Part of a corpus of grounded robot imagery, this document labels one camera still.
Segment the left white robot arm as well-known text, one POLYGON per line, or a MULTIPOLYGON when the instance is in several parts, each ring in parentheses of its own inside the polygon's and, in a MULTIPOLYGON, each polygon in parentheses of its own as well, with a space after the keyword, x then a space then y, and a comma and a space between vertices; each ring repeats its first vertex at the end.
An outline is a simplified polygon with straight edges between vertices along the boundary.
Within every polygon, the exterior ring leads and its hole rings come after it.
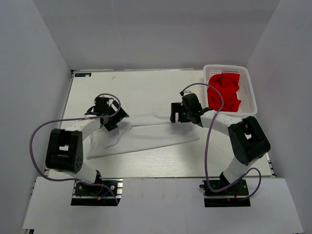
POLYGON ((103 189, 103 182, 100 180, 100 173, 83 162, 83 142, 101 128, 107 131, 117 128, 117 124, 128 116, 117 97, 96 97, 94 105, 86 111, 83 118, 78 118, 65 129, 51 131, 46 167, 86 183, 86 189, 91 194, 99 194, 103 189))

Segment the red t shirt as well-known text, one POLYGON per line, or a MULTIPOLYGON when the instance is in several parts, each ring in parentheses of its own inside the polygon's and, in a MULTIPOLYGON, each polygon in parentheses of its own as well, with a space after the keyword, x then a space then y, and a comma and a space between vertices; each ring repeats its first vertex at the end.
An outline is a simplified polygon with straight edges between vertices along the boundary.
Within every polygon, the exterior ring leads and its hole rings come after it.
MULTIPOLYGON (((241 100, 237 98, 239 90, 240 74, 223 73, 217 74, 210 78, 208 84, 216 88, 222 95, 224 105, 221 111, 237 112, 241 104, 241 100)), ((218 92, 209 87, 207 89, 208 105, 214 110, 218 110, 222 105, 222 100, 218 92)))

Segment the white t shirt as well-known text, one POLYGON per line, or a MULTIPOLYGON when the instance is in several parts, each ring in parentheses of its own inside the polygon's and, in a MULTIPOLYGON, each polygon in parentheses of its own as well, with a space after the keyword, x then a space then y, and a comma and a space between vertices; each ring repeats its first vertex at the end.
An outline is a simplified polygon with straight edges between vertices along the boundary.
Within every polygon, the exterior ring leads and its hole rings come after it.
POLYGON ((172 123, 170 113, 149 112, 124 118, 117 128, 105 127, 88 137, 86 159, 172 146, 200 139, 192 123, 172 123))

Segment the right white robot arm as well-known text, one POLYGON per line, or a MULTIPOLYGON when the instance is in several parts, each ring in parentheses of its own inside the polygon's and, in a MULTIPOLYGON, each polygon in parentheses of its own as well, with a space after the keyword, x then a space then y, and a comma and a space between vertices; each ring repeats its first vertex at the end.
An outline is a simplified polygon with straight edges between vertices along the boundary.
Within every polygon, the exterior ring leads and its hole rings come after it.
POLYGON ((230 138, 234 157, 220 174, 220 189, 212 189, 214 193, 222 191, 230 195, 236 191, 238 182, 251 170, 251 166, 271 149, 255 117, 231 117, 208 107, 202 108, 194 93, 184 95, 181 102, 171 104, 170 121, 193 123, 208 128, 208 134, 214 129, 230 138))

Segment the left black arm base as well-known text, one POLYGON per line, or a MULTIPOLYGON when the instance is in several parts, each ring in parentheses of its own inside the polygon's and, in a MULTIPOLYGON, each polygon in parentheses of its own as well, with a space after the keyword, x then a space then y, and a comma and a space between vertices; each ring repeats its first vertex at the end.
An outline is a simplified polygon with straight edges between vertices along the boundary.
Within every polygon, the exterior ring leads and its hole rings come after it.
MULTIPOLYGON (((102 179, 102 183, 110 188, 120 202, 123 179, 102 179)), ((115 207, 117 203, 107 188, 75 183, 71 206, 115 207)))

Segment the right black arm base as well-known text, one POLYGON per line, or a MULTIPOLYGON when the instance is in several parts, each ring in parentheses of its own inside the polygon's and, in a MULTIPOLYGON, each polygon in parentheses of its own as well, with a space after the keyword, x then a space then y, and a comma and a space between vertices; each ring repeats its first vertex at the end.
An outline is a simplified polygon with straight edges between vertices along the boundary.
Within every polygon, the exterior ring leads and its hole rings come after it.
POLYGON ((243 199, 249 195, 246 180, 241 180, 236 185, 219 193, 212 192, 203 180, 199 187, 204 193, 205 208, 230 208, 230 207, 250 207, 250 199, 243 199))

